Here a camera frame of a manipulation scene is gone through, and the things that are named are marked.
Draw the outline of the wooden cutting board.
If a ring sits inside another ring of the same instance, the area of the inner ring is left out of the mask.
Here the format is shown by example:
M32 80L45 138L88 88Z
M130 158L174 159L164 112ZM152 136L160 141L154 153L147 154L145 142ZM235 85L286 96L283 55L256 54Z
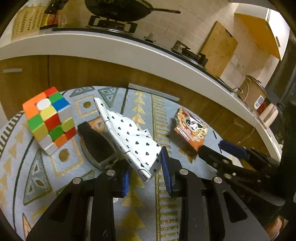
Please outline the wooden cutting board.
M221 77L237 46L237 40L219 21L216 21L200 49L200 53L208 59L205 64L207 72L215 77Z

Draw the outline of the panda snack bag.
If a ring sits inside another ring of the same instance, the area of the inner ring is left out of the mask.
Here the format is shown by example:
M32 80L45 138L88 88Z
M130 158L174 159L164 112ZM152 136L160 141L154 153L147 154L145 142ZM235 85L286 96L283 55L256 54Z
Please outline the panda snack bag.
M180 107L175 116L176 126L174 130L195 149L199 150L204 144L208 126L199 118L192 116L184 107Z

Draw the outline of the heart patterned white box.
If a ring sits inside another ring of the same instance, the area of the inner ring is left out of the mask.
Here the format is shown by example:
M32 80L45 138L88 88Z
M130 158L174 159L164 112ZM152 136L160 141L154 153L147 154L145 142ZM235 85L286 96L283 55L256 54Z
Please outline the heart patterned white box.
M94 98L96 108L108 133L130 166L147 182L159 171L162 147L153 140L149 130L141 130L135 122L115 111L109 111L105 103Z

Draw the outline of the black wok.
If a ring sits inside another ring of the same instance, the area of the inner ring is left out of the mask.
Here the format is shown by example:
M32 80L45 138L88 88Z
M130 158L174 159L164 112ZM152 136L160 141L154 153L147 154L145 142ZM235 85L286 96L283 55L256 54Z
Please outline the black wok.
M112 19L120 22L134 22L141 20L153 11L162 11L173 14L180 14L180 11L172 9L154 8L148 1L136 0L85 0L86 8L93 15Z

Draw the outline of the rubik's cube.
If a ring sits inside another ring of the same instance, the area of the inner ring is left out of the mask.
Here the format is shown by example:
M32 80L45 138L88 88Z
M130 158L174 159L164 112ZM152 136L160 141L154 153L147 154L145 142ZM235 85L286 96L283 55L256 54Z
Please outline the rubik's cube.
M23 103L23 111L31 134L49 156L77 133L71 105L56 87Z

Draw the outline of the beige rice cooker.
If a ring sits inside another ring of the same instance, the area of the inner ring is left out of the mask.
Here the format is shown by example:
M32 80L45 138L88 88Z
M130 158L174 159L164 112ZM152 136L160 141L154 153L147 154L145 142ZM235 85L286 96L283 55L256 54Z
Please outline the beige rice cooker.
M237 94L253 111L257 111L267 97L261 82L250 75L246 75Z

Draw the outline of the dark window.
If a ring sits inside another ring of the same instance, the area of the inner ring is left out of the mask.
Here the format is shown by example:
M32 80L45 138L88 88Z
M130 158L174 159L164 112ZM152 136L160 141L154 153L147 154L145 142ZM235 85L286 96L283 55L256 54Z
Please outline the dark window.
M288 41L283 59L279 61L276 69L265 87L267 99L275 104L278 116L271 124L273 133L283 131L283 111L287 103L295 100L295 42Z

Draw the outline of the woven yellow basket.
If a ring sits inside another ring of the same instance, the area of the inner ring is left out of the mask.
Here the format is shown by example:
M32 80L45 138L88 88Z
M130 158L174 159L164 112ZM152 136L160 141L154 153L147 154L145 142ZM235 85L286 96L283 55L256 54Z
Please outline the woven yellow basket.
M16 40L40 29L46 6L25 6L18 11L11 31L11 39Z

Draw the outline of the wooden lower cabinets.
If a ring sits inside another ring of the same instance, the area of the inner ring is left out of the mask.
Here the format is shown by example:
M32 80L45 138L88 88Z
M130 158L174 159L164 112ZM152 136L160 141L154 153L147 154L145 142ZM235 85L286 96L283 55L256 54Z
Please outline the wooden lower cabinets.
M11 118L31 97L48 89L58 90L92 85L128 87L136 84L179 98L229 142L255 148L274 159L281 149L270 130L262 127L245 107L228 92L202 75L189 71L177 82L130 67L87 58L35 55L1 61L1 107Z

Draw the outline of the wall power socket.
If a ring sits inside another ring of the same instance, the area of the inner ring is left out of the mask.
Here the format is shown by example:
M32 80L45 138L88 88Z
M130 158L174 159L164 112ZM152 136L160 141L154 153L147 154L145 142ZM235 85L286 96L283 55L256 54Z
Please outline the wall power socket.
M233 55L230 61L236 68L239 67L238 58L236 57L236 55Z

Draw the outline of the white electric kettle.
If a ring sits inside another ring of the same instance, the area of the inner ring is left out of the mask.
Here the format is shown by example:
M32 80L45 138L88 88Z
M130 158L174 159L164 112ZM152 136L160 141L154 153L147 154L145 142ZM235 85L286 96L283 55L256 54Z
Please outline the white electric kettle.
M269 128L270 125L274 122L278 116L278 107L270 103L267 108L260 114L259 118L263 122L266 128Z

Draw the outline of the dark sauce bottle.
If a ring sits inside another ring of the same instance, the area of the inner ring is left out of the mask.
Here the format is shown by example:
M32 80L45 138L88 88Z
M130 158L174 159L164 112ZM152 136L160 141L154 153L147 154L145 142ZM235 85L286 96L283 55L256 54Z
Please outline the dark sauce bottle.
M47 6L47 8L43 13L40 29L58 27L58 18L57 18L58 7L59 7L59 1L52 0L50 2L50 4Z

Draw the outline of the white upper cabinet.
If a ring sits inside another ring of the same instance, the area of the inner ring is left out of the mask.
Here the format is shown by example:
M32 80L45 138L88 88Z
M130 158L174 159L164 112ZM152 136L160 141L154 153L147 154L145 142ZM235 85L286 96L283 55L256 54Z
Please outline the white upper cabinet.
M283 59L290 28L279 12L253 4L239 4L234 15L248 28L259 49Z

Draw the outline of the black gas stove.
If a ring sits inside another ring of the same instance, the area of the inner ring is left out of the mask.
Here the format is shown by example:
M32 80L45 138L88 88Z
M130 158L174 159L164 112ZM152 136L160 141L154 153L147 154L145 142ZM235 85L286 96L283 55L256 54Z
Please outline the black gas stove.
M86 27L55 27L52 30L57 31L80 31L80 32L93 32L93 33L101 33L112 36L121 37L124 39L129 39L138 43L142 43L158 49L162 52L168 53L171 56L174 56L185 63L188 63L192 67L202 71L209 77L211 77L215 82L221 85L225 90L232 93L233 89L229 87L221 78L215 77L210 74L205 65L208 61L209 55L204 55L202 53L193 53L190 51L190 48L177 40L170 48L161 47L156 44L156 40L154 39L152 34L144 37L135 36L135 31L137 29L137 24L134 22L127 23L119 23L111 20L102 20L98 16L91 16Z

